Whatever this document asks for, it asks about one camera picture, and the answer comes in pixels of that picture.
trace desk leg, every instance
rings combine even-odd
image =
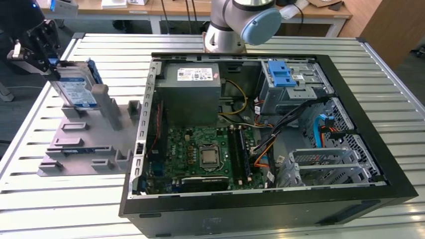
[[[149,16],[152,34],[161,34],[160,21],[161,21],[161,16],[158,15]]]
[[[333,24],[329,27],[326,37],[338,37],[345,21],[346,21],[345,18],[333,19]]]

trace white box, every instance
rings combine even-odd
[[[126,8],[126,0],[101,0],[101,9]]]
[[[149,0],[126,0],[128,4],[145,5]]]

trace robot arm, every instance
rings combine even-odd
[[[56,23],[44,19],[36,0],[0,1],[0,29],[14,43],[8,60],[28,72],[58,79],[50,64],[60,58]]]
[[[214,0],[205,49],[208,52],[242,52],[245,42],[260,45],[272,38],[280,23],[274,0]]]

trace motherboard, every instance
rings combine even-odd
[[[232,138],[244,139],[236,142]],[[242,144],[237,151],[236,143]],[[190,189],[196,184],[205,188],[205,179],[220,180],[228,190],[260,189],[264,187],[261,171],[249,170],[249,159],[242,154],[254,146],[252,128],[190,127],[169,128],[166,144],[166,160],[164,162],[162,193],[180,191],[180,185],[190,181]]]

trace table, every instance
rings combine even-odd
[[[423,238],[425,109],[367,44],[353,38],[274,37],[249,53],[327,54],[419,196],[345,225],[214,235],[266,239]],[[85,34],[64,60],[96,61],[118,104],[142,100],[152,52],[201,52],[196,35]],[[124,175],[38,177],[37,166],[62,112],[50,85],[40,96],[0,161],[1,238],[126,238],[140,232],[118,218]]]
[[[210,20],[210,1],[212,0],[194,0],[196,12],[198,16],[198,21],[209,21]],[[184,0],[164,0],[165,3],[165,11],[168,20],[188,20],[188,10],[186,10],[186,2]],[[192,1],[189,1],[189,12],[193,17],[193,7]],[[311,4],[306,6],[302,10],[303,13],[303,23],[305,24],[329,24],[329,30],[326,33],[326,37],[337,37],[339,31],[342,29],[343,23],[347,19],[351,18],[351,13],[347,11],[345,7],[339,9],[339,11],[333,11],[326,7],[314,7]],[[160,30],[160,21],[165,20],[161,0],[153,0],[152,8],[150,8],[150,26],[153,34],[161,34]],[[301,22],[301,14],[297,14],[291,19],[282,19],[282,23],[299,23]]]
[[[48,7],[48,0],[37,0],[42,13],[46,18],[68,19],[73,17],[56,15]],[[78,15],[77,19],[109,19],[109,20],[148,20],[150,21],[152,33],[161,34],[160,21],[165,20],[161,0],[149,0],[145,6],[128,5],[128,8],[101,9],[101,0],[77,0]],[[198,21],[209,21],[210,0],[194,0]],[[164,0],[168,20],[188,20],[186,4],[184,0]],[[192,1],[189,1],[189,12],[193,17]],[[326,37],[337,37],[342,29],[343,23],[351,18],[351,14],[345,7],[339,11],[329,10],[326,7],[317,8],[309,5],[303,10],[305,24],[329,24]],[[282,23],[299,23],[301,15],[295,15],[291,19],[282,19]]]

